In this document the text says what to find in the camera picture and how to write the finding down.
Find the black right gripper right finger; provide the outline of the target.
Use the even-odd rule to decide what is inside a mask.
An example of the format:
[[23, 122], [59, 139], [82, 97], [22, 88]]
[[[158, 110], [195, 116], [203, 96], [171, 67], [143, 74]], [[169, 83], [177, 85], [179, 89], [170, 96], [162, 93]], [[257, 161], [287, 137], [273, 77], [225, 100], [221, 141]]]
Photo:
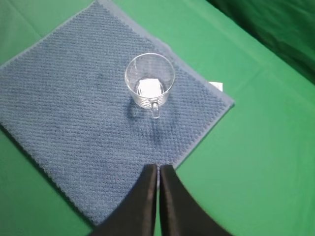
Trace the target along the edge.
[[195, 201], [172, 165], [160, 167], [159, 217], [163, 236], [229, 236]]

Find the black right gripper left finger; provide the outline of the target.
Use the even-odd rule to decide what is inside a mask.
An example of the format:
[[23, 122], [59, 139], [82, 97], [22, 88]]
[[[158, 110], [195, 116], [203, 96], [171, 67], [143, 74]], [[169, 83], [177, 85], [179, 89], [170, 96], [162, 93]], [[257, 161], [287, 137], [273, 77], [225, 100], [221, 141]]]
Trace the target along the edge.
[[155, 230], [158, 167], [147, 164], [136, 183], [91, 236], [152, 236]]

